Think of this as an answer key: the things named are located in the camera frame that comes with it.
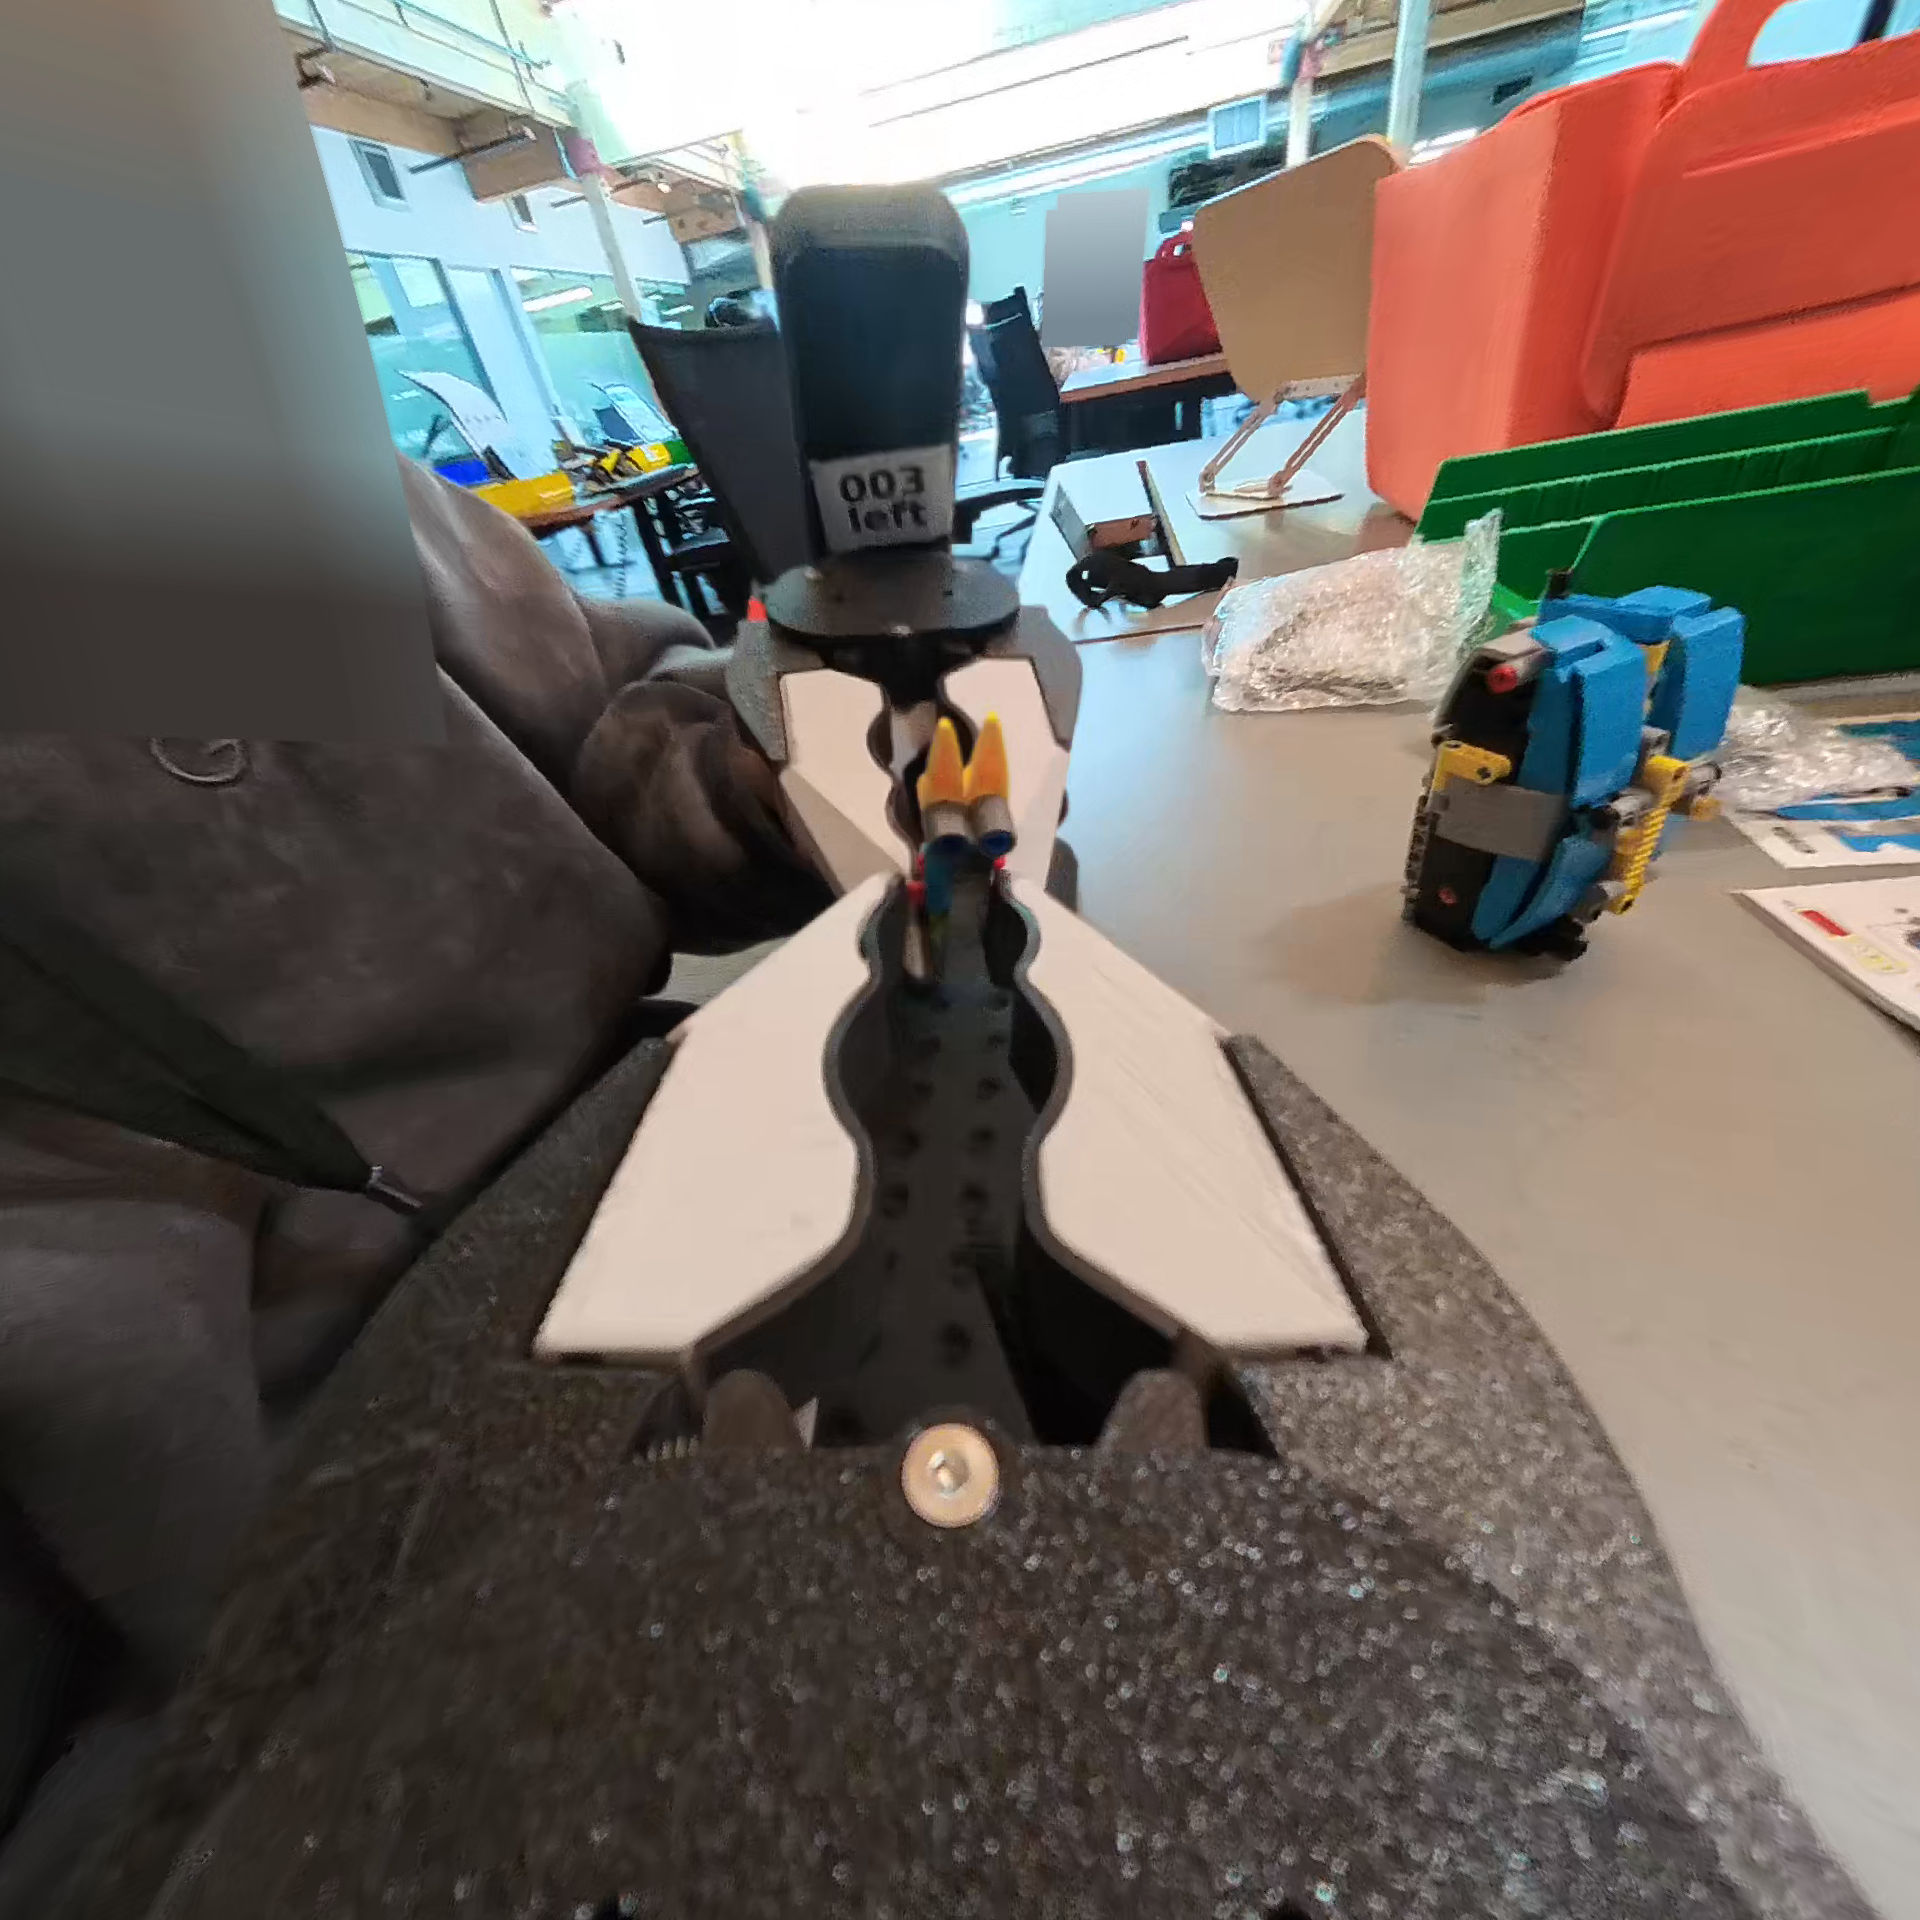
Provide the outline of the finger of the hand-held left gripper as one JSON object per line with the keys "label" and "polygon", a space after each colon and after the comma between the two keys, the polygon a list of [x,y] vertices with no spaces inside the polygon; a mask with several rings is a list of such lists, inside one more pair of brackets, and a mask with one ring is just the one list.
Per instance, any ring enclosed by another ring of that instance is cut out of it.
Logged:
{"label": "finger of the hand-held left gripper", "polygon": [[1046,880],[1065,816],[1069,751],[1056,738],[1036,666],[1023,657],[982,657],[944,677],[948,709],[972,725],[999,717],[1009,772],[1015,851],[1008,871]]}
{"label": "finger of the hand-held left gripper", "polygon": [[802,669],[778,679],[778,713],[783,813],[829,888],[848,893],[873,879],[901,880],[910,851],[873,748],[886,713],[881,689],[829,668]]}

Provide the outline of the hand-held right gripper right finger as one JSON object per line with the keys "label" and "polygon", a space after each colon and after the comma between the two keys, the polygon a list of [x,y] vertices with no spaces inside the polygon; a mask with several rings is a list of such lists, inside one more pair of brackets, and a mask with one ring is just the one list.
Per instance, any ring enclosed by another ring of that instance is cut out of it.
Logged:
{"label": "hand-held right gripper right finger", "polygon": [[1359,1353],[1366,1327],[1226,1032],[1032,880],[1002,900],[1039,1027],[1028,1221],[1058,1265],[1226,1360]]}

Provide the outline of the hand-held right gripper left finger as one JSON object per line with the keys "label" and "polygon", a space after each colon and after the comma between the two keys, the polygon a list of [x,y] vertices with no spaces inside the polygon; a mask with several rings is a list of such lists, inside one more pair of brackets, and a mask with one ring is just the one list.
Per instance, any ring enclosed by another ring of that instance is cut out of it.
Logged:
{"label": "hand-held right gripper left finger", "polygon": [[860,882],[677,1027],[540,1360],[697,1369],[856,1242],[873,1141],[836,1055],[880,987],[869,938],[897,892]]}

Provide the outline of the grey angled beam assembly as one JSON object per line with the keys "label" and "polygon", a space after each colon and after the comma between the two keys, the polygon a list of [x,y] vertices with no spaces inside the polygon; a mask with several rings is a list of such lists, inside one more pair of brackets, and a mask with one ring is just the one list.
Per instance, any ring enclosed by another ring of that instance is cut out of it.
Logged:
{"label": "grey angled beam assembly", "polygon": [[922,839],[918,779],[938,717],[935,703],[889,707],[881,716],[880,757],[890,777],[889,809],[901,839],[911,849]]}

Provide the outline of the yellow twin cone piece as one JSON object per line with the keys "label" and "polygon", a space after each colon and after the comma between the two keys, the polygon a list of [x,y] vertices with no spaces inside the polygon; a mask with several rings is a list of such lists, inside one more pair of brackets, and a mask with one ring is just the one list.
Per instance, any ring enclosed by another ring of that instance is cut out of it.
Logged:
{"label": "yellow twin cone piece", "polygon": [[968,751],[948,716],[936,721],[917,800],[928,855],[972,849],[986,861],[1002,861],[1017,849],[1013,776],[996,712],[981,717]]}

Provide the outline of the grey desk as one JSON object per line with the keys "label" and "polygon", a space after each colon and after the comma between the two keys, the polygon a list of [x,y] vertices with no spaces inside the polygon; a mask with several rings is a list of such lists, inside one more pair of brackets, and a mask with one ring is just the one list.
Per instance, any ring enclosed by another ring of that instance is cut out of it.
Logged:
{"label": "grey desk", "polygon": [[1881,1916],[1914,1916],[1914,1041],[1764,927],[1684,824],[1583,959],[1426,939],[1398,882],[1416,709],[1225,713],[1194,631],[1084,639],[1086,916],[1281,1064],[1548,1333],[1750,1729]]}

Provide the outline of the wooden tilted desk stand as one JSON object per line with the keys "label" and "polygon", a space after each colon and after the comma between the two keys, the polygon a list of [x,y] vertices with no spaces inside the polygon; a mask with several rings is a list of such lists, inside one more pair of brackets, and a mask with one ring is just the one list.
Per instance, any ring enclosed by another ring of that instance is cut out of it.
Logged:
{"label": "wooden tilted desk stand", "polygon": [[[1233,520],[1334,499],[1309,458],[1364,396],[1374,289],[1376,193],[1400,172],[1400,151],[1364,136],[1194,210],[1198,263],[1233,392],[1252,411],[1198,473],[1192,508]],[[1293,401],[1330,408],[1285,464],[1232,477],[1232,464]]]}

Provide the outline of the black office chair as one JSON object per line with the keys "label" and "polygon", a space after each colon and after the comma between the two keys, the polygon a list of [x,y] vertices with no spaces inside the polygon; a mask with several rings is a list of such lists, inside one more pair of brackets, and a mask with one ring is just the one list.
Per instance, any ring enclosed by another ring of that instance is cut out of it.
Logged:
{"label": "black office chair", "polygon": [[1065,456],[1061,381],[1025,289],[985,301],[967,325],[965,388],[958,543],[1017,575],[1049,473]]}

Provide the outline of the black mesh chair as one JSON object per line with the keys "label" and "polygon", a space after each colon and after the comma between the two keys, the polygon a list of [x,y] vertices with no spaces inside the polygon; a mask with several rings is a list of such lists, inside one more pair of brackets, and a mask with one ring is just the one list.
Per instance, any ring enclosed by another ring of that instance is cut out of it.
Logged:
{"label": "black mesh chair", "polygon": [[752,587],[812,561],[809,508],[774,322],[677,329],[628,321],[662,416],[679,431]]}

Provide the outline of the black perforated pad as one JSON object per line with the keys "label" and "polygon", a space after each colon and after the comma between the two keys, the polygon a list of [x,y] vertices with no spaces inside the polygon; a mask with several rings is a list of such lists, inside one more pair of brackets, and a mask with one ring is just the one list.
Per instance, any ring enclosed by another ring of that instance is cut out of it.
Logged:
{"label": "black perforated pad", "polygon": [[977,924],[935,979],[908,967],[905,892],[870,927],[880,986],[839,1057],[870,1148],[870,1207],[832,1276],[839,1327],[814,1388],[826,1450],[876,1450],[941,1417],[1044,1428],[1046,1365],[1025,1282],[1023,1148],[1046,1076]]}

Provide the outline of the red bag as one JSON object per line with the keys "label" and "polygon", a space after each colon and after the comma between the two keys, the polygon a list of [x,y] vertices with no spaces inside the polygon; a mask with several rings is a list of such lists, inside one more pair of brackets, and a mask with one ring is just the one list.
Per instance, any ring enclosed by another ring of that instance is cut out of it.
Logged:
{"label": "red bag", "polygon": [[1192,229],[1164,239],[1143,263],[1138,348],[1150,368],[1218,354],[1218,332],[1198,271]]}

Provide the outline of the clear plastic bag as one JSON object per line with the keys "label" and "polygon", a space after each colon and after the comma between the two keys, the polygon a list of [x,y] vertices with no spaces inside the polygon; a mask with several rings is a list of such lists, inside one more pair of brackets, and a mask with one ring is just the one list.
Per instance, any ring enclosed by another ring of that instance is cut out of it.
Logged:
{"label": "clear plastic bag", "polygon": [[1716,797],[1730,812],[1914,800],[1917,721],[1912,713],[1826,716],[1768,689],[1738,689],[1716,765]]}
{"label": "clear plastic bag", "polygon": [[1220,595],[1204,628],[1222,713],[1434,707],[1495,628],[1501,515]]}

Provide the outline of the blue toy brick robot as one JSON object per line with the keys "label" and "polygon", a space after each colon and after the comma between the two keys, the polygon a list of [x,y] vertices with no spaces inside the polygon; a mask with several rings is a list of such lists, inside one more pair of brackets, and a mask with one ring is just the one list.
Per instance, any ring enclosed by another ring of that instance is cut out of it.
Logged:
{"label": "blue toy brick robot", "polygon": [[1463,953],[1581,956],[1668,826],[1713,813],[1742,666],[1743,616],[1704,592],[1553,578],[1437,707],[1404,919]]}

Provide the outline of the green storage bin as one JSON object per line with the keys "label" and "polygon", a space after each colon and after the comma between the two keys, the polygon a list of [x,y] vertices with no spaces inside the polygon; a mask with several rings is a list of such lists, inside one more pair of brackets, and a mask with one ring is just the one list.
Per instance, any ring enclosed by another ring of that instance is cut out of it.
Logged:
{"label": "green storage bin", "polygon": [[1497,585],[1688,587],[1743,616],[1743,682],[1917,668],[1917,397],[1860,392],[1447,460],[1416,537],[1497,512]]}

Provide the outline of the blue sticker sheet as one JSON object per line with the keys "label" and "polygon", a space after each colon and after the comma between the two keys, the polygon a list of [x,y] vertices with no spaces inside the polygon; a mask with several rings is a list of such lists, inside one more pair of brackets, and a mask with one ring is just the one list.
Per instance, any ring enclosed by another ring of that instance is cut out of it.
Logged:
{"label": "blue sticker sheet", "polygon": [[1733,826],[1790,871],[1881,871],[1917,865],[1914,800],[1829,800],[1781,813],[1730,812]]}

